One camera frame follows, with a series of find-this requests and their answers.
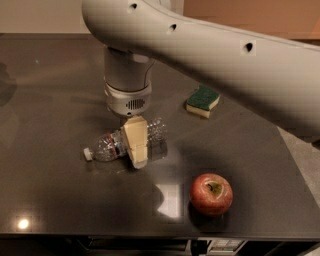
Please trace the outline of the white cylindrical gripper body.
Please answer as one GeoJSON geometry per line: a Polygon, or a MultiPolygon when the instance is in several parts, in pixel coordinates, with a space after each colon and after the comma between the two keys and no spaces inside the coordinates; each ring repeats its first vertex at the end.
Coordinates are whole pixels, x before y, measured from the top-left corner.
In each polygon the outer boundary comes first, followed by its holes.
{"type": "Polygon", "coordinates": [[[148,81],[143,88],[128,90],[105,83],[104,92],[108,109],[119,117],[130,118],[141,115],[149,108],[152,85],[148,81]]]}

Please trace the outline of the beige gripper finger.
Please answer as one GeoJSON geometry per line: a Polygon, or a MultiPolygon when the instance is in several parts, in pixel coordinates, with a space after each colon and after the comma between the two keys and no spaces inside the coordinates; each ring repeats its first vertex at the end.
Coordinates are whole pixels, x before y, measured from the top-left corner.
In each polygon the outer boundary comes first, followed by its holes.
{"type": "Polygon", "coordinates": [[[144,168],[148,162],[147,121],[142,116],[134,116],[124,123],[121,132],[133,167],[144,168]]]}

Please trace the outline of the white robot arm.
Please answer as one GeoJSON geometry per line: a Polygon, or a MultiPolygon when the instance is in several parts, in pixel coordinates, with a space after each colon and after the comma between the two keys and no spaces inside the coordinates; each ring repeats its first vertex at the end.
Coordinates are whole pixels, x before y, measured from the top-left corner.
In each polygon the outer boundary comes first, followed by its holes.
{"type": "Polygon", "coordinates": [[[104,45],[109,109],[130,118],[148,102],[160,61],[212,87],[297,138],[320,141],[320,50],[316,46],[195,20],[160,0],[82,0],[82,16],[104,45]]]}

